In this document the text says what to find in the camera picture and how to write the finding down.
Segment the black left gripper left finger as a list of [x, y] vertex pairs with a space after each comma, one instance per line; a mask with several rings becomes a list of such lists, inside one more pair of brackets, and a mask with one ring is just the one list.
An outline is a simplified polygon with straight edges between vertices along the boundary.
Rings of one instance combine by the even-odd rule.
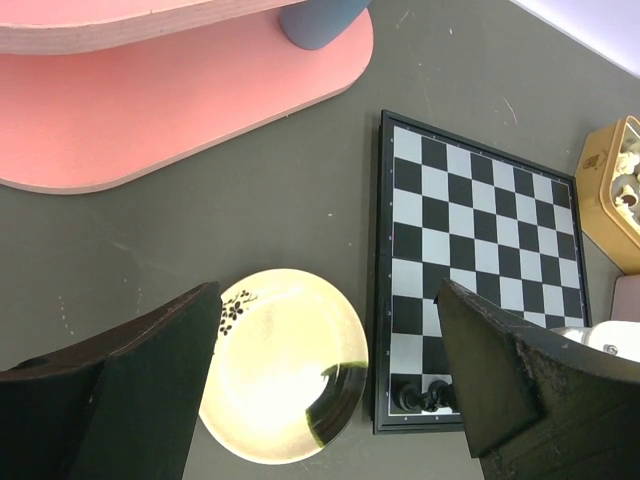
[[219, 321], [207, 282], [2, 371], [2, 478], [182, 478]]

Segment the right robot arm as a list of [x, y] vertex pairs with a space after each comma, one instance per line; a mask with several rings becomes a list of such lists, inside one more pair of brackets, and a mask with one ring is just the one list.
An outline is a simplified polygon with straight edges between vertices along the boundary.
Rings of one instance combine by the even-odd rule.
[[638, 478], [638, 323], [546, 329], [450, 280], [436, 305], [485, 478]]

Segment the black chess piece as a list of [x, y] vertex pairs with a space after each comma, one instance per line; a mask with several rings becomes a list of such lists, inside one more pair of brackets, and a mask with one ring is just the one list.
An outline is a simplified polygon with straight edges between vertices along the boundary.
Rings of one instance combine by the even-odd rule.
[[394, 401], [403, 412], [422, 412], [422, 392], [414, 384], [403, 383], [394, 393]]
[[424, 411], [436, 412], [441, 409], [450, 409], [453, 413], [459, 412], [454, 386], [444, 380], [432, 381], [422, 395], [422, 399]]

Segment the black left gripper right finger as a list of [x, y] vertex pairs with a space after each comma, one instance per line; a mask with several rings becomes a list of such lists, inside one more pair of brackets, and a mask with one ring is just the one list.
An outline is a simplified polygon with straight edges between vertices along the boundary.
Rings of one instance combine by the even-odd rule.
[[469, 452], [485, 478], [638, 478], [638, 363], [451, 280], [436, 304]]

